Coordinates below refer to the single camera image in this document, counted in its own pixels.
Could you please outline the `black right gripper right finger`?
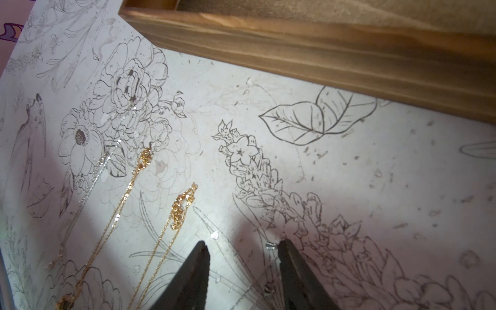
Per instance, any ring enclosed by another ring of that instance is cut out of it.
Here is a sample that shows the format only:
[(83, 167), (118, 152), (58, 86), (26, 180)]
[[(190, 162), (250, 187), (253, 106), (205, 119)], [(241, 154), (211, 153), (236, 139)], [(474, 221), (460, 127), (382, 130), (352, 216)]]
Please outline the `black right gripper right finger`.
[(284, 305), (291, 310), (339, 310), (290, 240), (278, 245)]

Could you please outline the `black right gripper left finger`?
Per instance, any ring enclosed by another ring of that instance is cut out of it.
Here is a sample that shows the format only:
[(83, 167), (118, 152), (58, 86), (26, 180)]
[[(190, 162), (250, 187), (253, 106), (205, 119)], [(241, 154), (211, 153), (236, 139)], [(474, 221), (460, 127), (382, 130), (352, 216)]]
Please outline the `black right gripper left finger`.
[(208, 247), (199, 241), (151, 310), (204, 310), (210, 260)]

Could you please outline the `wooden jewelry display stand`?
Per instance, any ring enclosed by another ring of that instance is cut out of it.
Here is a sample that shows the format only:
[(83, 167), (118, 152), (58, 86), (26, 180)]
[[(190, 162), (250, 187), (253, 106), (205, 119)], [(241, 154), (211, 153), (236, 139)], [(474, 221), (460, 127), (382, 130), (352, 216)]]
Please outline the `wooden jewelry display stand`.
[(124, 1), (158, 47), (495, 123), (495, 37), (182, 12)]

